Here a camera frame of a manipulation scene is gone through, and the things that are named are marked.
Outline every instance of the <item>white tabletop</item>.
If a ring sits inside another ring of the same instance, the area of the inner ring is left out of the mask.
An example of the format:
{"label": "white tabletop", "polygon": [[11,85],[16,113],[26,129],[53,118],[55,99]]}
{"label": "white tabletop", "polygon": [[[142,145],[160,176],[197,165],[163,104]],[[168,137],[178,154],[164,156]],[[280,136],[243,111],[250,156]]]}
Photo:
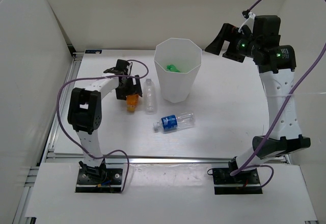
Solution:
{"label": "white tabletop", "polygon": [[[117,59],[136,59],[148,65],[148,77],[156,86],[158,112],[145,114],[140,99],[137,111],[130,114],[125,101],[117,100],[115,92],[108,94],[102,100],[102,123],[98,129],[102,153],[123,149],[133,156],[231,158],[250,147],[254,136],[268,130],[267,100],[251,59],[241,64],[203,52],[202,66],[191,93],[184,102],[177,104],[160,95],[154,51],[103,50],[102,54],[85,54],[78,78],[100,76],[105,69],[114,67]],[[144,73],[145,68],[134,63],[132,74]],[[79,81],[75,87],[90,83]],[[77,139],[67,122],[67,109],[62,115],[64,126]],[[194,128],[168,134],[154,133],[153,122],[186,110],[195,113]],[[61,130],[58,134],[55,153],[82,153]]]}
{"label": "white tabletop", "polygon": [[[133,165],[125,192],[75,193],[77,163],[43,163],[26,216],[39,223],[275,224],[316,220],[300,167],[273,164],[256,195],[214,195],[211,165]],[[269,169],[258,169],[261,182]]]}

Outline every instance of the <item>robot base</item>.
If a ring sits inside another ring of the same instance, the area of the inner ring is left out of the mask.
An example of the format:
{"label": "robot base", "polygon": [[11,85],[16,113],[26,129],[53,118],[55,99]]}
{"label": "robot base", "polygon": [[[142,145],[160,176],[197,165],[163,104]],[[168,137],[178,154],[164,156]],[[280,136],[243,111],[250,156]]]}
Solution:
{"label": "robot base", "polygon": [[[102,182],[96,182],[86,176],[84,169],[79,169],[75,192],[104,192],[104,193],[120,193],[122,183],[123,170],[118,168],[106,169],[106,179]],[[98,186],[98,184],[107,182],[109,184]]]}
{"label": "robot base", "polygon": [[262,194],[257,169],[230,176],[229,168],[213,168],[215,195]]}

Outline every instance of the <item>white bin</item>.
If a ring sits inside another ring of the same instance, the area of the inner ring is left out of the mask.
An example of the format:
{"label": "white bin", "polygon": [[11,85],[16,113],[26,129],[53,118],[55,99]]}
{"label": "white bin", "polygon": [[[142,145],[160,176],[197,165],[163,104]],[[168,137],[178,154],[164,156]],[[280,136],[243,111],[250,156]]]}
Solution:
{"label": "white bin", "polygon": [[[170,38],[156,46],[154,62],[161,94],[172,103],[184,101],[202,63],[202,49],[189,39]],[[167,71],[175,65],[180,73]]]}

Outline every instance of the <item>blue label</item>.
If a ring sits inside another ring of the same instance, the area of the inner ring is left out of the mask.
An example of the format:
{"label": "blue label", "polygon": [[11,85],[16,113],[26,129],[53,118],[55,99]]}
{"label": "blue label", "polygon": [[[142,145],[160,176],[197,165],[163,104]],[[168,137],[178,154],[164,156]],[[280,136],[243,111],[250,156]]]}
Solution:
{"label": "blue label", "polygon": [[164,130],[176,128],[178,126],[177,118],[175,118],[175,115],[163,117],[162,124]]}

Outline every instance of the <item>water bottle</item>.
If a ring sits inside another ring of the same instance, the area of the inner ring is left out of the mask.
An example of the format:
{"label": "water bottle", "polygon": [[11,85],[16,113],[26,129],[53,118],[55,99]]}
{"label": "water bottle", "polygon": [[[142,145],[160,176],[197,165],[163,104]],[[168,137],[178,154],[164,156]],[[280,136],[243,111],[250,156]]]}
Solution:
{"label": "water bottle", "polygon": [[170,131],[193,127],[195,125],[195,116],[191,111],[175,115],[165,116],[158,122],[153,123],[154,131]]}
{"label": "water bottle", "polygon": [[149,115],[156,113],[156,92],[155,85],[151,79],[146,79],[144,82],[144,99],[145,99],[145,110]]}

